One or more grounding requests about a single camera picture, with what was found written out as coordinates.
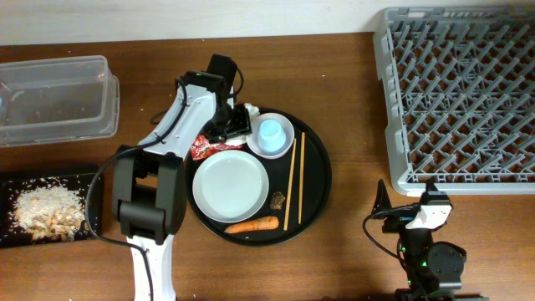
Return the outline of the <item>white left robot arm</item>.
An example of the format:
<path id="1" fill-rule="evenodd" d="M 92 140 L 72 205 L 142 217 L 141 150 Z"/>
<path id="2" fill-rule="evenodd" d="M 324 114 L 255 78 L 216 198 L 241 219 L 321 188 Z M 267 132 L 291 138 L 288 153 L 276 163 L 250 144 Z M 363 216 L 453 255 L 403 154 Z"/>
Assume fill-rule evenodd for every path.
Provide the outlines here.
<path id="1" fill-rule="evenodd" d="M 211 143 L 251 133 L 228 56 L 214 54 L 205 71 L 176 80 L 176 98 L 155 129 L 136 146 L 121 146 L 114 163 L 112 215 L 133 258 L 135 299 L 174 300 L 172 244 L 186 213 L 185 158 L 199 134 Z"/>

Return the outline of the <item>white tissue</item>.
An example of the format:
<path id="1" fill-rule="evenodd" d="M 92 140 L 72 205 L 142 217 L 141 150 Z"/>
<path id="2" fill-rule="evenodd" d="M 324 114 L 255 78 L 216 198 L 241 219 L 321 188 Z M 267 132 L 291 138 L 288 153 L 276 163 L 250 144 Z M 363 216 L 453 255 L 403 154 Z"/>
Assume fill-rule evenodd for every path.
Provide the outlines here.
<path id="1" fill-rule="evenodd" d="M 260 115 L 258 107 L 249 103 L 235 105 L 227 124 L 225 144 L 239 146 L 252 134 L 252 122 Z"/>

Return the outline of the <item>red snack wrapper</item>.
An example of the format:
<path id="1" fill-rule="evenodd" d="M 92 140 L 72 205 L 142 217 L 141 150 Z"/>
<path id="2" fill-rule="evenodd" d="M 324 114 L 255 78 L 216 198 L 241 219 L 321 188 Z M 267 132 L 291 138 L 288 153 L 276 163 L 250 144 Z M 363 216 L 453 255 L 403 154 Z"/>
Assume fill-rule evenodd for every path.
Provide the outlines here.
<path id="1" fill-rule="evenodd" d="M 226 151 L 231 147 L 225 143 L 211 143 L 204 135 L 198 135 L 190 148 L 192 160 L 206 159 L 220 151 Z"/>

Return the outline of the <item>rice and shell leftovers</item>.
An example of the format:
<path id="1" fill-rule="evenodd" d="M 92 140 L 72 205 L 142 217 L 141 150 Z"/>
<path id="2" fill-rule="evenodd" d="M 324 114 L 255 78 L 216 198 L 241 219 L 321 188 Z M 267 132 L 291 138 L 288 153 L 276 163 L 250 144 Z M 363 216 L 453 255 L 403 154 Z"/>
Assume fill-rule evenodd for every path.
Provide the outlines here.
<path id="1" fill-rule="evenodd" d="M 23 191 L 14 202 L 15 225 L 33 241 L 73 241 L 85 232 L 83 198 L 63 186 L 39 187 Z"/>

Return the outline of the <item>white dinner plate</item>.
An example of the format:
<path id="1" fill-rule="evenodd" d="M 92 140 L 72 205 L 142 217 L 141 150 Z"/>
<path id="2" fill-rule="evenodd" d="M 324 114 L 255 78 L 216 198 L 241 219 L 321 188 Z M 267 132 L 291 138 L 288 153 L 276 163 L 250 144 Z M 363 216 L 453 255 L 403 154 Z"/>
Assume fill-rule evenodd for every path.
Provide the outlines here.
<path id="1" fill-rule="evenodd" d="M 225 150 L 197 168 L 192 194 L 200 211 L 217 222 L 235 223 L 256 214 L 268 197 L 268 173 L 255 156 Z"/>

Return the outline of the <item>light blue cup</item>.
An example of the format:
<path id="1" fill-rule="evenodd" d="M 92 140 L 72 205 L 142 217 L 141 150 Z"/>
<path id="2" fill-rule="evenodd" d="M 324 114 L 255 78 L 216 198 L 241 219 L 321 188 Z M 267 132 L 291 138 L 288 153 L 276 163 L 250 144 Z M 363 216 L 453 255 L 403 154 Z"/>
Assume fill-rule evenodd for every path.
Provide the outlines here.
<path id="1" fill-rule="evenodd" d="M 257 137 L 260 149 L 267 153 L 278 152 L 286 142 L 286 134 L 281 124 L 273 119 L 260 123 Z"/>

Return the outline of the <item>orange carrot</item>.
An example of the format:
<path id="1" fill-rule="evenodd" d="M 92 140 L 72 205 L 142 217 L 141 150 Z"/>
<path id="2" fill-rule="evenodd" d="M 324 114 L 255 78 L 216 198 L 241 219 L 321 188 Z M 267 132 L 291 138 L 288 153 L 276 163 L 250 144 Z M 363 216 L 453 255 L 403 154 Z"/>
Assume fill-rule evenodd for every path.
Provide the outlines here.
<path id="1" fill-rule="evenodd" d="M 279 220 L 275 216 L 261 217 L 255 220 L 233 224 L 225 229 L 227 234 L 237 234 L 241 232 L 255 232 L 274 230 L 279 227 Z"/>

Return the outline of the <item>white small bowl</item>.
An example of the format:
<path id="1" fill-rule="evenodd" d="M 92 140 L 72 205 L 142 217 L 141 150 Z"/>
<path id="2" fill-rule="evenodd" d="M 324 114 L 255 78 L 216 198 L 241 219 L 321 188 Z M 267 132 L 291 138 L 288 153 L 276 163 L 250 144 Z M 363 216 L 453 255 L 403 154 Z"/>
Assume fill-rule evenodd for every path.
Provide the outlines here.
<path id="1" fill-rule="evenodd" d="M 262 151 L 258 144 L 258 137 L 257 137 L 258 127 L 262 121 L 268 120 L 268 119 L 277 120 L 281 124 L 286 134 L 286 142 L 284 146 L 281 149 L 279 149 L 278 152 L 275 152 L 275 153 L 267 153 L 265 151 Z M 247 138 L 247 146 L 256 155 L 261 156 L 265 159 L 273 160 L 273 159 L 282 157 L 288 152 L 288 150 L 293 145 L 293 139 L 294 139 L 294 129 L 293 129 L 292 123 L 289 121 L 288 118 L 277 113 L 265 113 L 265 114 L 260 114 L 252 122 L 252 134 L 248 136 Z"/>

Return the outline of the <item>brown food scrap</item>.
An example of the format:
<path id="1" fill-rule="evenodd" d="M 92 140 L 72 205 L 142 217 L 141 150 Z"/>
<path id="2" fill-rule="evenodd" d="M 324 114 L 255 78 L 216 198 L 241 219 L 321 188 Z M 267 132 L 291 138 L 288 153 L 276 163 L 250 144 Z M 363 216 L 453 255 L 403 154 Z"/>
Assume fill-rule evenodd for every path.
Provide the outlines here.
<path id="1" fill-rule="evenodd" d="M 272 194 L 270 208 L 272 210 L 281 210 L 285 201 L 286 197 L 280 191 L 276 191 Z"/>

